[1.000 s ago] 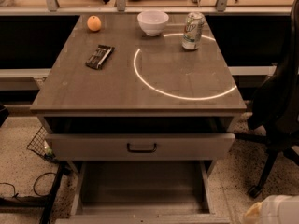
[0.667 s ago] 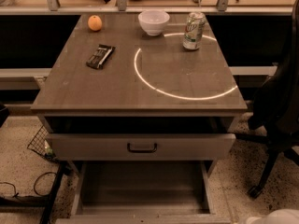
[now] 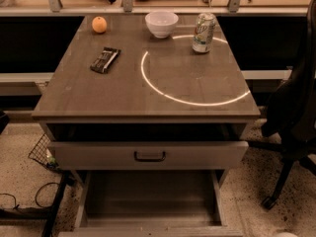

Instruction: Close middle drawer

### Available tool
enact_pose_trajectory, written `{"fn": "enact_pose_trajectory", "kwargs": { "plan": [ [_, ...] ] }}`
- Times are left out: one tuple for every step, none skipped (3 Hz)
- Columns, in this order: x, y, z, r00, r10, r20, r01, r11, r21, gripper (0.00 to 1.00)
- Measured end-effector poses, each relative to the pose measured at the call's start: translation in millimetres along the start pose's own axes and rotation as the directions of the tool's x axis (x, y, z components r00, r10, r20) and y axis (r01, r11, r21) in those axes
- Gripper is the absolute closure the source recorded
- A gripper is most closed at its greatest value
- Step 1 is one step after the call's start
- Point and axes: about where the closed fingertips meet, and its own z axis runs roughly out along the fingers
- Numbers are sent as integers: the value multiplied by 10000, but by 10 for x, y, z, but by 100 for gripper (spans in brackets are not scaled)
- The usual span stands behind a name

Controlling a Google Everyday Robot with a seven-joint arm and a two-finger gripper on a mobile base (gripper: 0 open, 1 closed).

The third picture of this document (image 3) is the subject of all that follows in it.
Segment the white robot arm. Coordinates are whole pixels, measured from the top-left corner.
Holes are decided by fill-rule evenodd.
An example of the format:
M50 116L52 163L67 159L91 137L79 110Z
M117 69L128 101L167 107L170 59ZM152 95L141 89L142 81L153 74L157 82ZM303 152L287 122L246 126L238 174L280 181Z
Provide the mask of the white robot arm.
M298 237L298 236L290 232L279 232L279 233L274 234L273 237Z

